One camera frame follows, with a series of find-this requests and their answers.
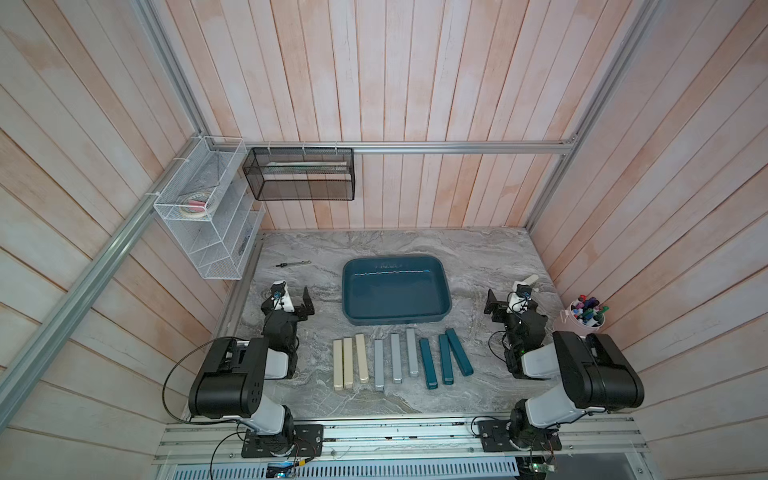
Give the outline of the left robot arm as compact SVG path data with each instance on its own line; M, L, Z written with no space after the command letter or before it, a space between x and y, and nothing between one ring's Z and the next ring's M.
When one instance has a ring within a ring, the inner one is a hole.
M298 362L298 324L315 313L307 289L292 300L287 283L276 281L262 302L262 333L249 340L220 337L212 341L190 390L194 417L233 421L246 428L243 456L286 456L297 451L290 409L265 393L268 380L290 379Z

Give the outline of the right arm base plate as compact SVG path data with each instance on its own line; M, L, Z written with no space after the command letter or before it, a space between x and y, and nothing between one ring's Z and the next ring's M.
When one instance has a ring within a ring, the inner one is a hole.
M487 453L557 452L562 449L556 429L540 429L517 421L490 418L475 421L472 429Z

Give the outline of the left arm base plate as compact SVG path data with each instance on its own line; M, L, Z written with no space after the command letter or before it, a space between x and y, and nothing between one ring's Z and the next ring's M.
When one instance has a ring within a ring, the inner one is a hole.
M275 435L246 433L241 456L251 458L319 457L323 449L324 426L298 424L285 426Z

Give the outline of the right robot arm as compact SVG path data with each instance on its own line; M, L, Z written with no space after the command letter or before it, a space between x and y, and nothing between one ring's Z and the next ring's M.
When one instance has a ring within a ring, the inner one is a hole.
M642 381L606 334L555 331L544 342L547 317L532 298L534 275L514 284L504 300L489 291L484 313L504 325L504 362L513 377L557 381L546 392L518 401L507 420L475 421L486 452L533 453L562 448L559 430L587 416L640 406Z

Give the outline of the beige pruning pliers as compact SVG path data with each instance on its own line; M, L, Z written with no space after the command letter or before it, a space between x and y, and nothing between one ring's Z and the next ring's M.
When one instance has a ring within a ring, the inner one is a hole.
M344 389L343 379L343 341L333 341L333 387L336 391Z
M355 335L355 344L357 352L358 375L361 383L369 382L369 368L367 361L367 349L365 336L362 333Z
M351 389L354 385L354 352L353 340L346 337L342 341L343 350L343 385L345 389Z

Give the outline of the grey pruning pliers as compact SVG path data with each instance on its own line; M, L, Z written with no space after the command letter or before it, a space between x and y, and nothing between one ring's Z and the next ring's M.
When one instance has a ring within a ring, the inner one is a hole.
M385 385L384 375L384 347L382 339L374 340L374 386L377 391L383 392Z
M400 336L398 333L390 335L391 362L392 362L392 380L395 384L401 384L403 381L402 355L400 348Z
M419 375L418 352L416 334L413 328L406 329L406 344L409 376L417 377Z

